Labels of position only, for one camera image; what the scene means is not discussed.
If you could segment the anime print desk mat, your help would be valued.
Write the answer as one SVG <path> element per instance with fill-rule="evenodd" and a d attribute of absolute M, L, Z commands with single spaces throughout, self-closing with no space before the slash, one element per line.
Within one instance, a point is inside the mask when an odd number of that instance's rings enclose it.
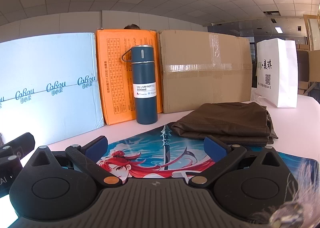
<path fill-rule="evenodd" d="M 168 123 L 109 144 L 96 163 L 113 175 L 127 178 L 183 178 L 218 162 L 205 153 L 203 140 L 182 138 Z"/>

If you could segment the folded dark brown garment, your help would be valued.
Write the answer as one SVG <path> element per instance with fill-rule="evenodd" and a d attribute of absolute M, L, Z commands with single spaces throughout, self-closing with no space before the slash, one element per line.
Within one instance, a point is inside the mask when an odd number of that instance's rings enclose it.
<path fill-rule="evenodd" d="M 184 138 L 213 136 L 227 145 L 266 146 L 278 139 L 267 108 L 255 102 L 203 104 L 170 129 Z"/>

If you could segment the white paper shopping bag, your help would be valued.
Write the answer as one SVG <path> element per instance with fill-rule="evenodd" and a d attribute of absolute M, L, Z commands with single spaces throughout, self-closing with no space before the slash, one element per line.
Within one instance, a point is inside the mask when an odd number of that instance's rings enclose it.
<path fill-rule="evenodd" d="M 296 43 L 279 38 L 257 43 L 257 88 L 251 100 L 263 99 L 277 108 L 296 108 L 298 100 L 298 62 Z"/>

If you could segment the dark blue vacuum bottle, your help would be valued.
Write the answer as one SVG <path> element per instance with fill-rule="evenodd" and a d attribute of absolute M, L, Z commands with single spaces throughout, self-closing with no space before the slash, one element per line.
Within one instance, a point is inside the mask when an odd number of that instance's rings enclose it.
<path fill-rule="evenodd" d="M 121 60 L 129 62 L 132 68 L 132 86 L 135 99 L 136 121 L 142 125 L 157 122 L 157 85 L 155 58 L 151 45 L 137 45 L 126 53 L 130 59 L 121 56 Z"/>

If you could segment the light blue Corou carton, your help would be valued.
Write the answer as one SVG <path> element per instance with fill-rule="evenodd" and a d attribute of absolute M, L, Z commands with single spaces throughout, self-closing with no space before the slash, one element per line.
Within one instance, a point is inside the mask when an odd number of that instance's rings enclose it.
<path fill-rule="evenodd" d="M 93 33 L 1 43 L 1 137 L 24 133 L 37 146 L 103 127 Z"/>

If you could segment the orange cardboard box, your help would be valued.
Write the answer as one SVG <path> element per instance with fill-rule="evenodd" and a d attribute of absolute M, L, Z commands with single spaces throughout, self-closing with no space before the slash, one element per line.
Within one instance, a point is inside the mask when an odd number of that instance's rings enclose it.
<path fill-rule="evenodd" d="M 153 30 L 98 29 L 95 39 L 100 97 L 106 124 L 113 125 L 136 118 L 131 65 L 121 59 L 133 46 L 153 47 L 157 112 L 163 112 L 157 33 Z"/>

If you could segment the brown cardboard box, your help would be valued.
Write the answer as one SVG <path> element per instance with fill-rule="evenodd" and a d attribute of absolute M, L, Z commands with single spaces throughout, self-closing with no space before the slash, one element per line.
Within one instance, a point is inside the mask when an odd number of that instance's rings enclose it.
<path fill-rule="evenodd" d="M 252 58 L 247 38 L 190 30 L 162 30 L 157 36 L 164 113 L 249 101 Z"/>

